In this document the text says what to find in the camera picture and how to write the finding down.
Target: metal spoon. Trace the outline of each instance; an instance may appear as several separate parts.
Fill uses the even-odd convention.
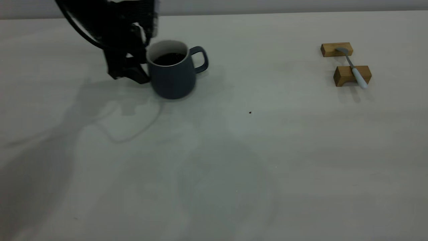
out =
[[[351,66],[352,72],[354,73],[355,78],[357,79],[358,85],[362,89],[367,89],[367,83],[364,80],[364,78],[361,76],[360,72],[355,68],[355,66],[352,64],[351,60],[349,59],[349,50],[345,48],[336,48],[337,51],[340,51],[346,55],[346,59],[348,60],[349,65]]]

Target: coffee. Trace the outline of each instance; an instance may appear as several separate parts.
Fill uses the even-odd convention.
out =
[[[161,66],[171,66],[177,63],[180,63],[186,55],[180,54],[180,53],[169,53],[164,54],[157,58],[155,61],[153,61],[157,65]]]

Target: wall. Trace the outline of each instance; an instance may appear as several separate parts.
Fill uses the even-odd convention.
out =
[[[163,15],[428,9],[426,0],[161,0]],[[54,0],[0,0],[0,19],[61,17]]]

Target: black cable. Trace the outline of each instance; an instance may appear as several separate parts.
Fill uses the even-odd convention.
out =
[[[70,25],[74,28],[74,30],[76,30],[80,36],[82,36],[84,39],[86,39],[88,42],[90,42],[92,45],[94,45],[97,48],[103,49],[103,50],[110,50],[110,51],[119,51],[119,52],[127,52],[127,53],[131,53],[131,52],[140,52],[142,50],[144,50],[150,43],[150,39],[151,34],[148,34],[145,31],[146,34],[146,42],[138,48],[133,48],[133,49],[128,49],[128,48],[114,48],[114,47],[110,47],[101,43],[98,43],[97,41],[93,40],[91,37],[89,37],[85,32],[83,32],[83,30],[81,30],[81,28],[76,24],[76,22],[73,20],[73,18],[68,14],[67,10],[65,9],[65,7],[62,5],[61,0],[55,0],[55,2],[57,3],[59,9],[61,10],[62,14],[64,15],[64,17],[67,19],[67,21],[70,23]]]

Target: dark gray mug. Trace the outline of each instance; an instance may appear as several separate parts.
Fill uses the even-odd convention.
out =
[[[205,62],[195,68],[192,55],[202,52]],[[166,54],[177,53],[185,55],[179,63],[173,65],[159,65],[156,60]],[[165,40],[149,46],[147,53],[150,82],[153,89],[163,98],[180,99],[187,96],[195,87],[196,73],[208,68],[208,57],[205,50],[200,47],[189,49],[186,44],[175,40]]]

